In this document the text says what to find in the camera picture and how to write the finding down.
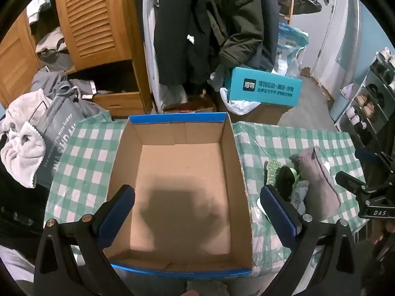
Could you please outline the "person's right hand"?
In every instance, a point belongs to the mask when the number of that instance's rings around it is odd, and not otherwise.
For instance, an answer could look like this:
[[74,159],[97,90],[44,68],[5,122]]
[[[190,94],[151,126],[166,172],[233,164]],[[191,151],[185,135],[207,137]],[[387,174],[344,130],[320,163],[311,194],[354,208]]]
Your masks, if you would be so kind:
[[372,234],[370,235],[370,242],[376,244],[384,237],[384,233],[395,233],[394,220],[380,220],[372,221]]

